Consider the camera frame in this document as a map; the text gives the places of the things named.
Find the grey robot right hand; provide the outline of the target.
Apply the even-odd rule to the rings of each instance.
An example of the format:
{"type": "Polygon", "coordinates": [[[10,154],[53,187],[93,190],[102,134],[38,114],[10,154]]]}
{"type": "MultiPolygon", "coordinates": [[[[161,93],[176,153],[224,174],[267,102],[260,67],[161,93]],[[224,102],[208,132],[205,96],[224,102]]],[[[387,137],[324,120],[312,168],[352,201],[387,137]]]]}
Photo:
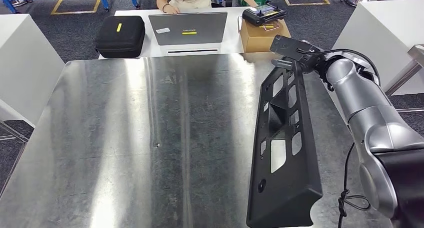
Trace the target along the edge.
{"type": "Polygon", "coordinates": [[[322,82],[327,85],[327,89],[330,92],[334,91],[332,84],[327,79],[327,71],[329,68],[329,62],[325,60],[324,55],[318,56],[303,56],[300,60],[295,60],[294,58],[290,58],[288,56],[283,56],[281,59],[273,59],[271,63],[278,68],[284,68],[291,72],[295,72],[295,68],[293,63],[298,64],[300,70],[304,74],[309,74],[315,72],[321,78],[322,82]]]}

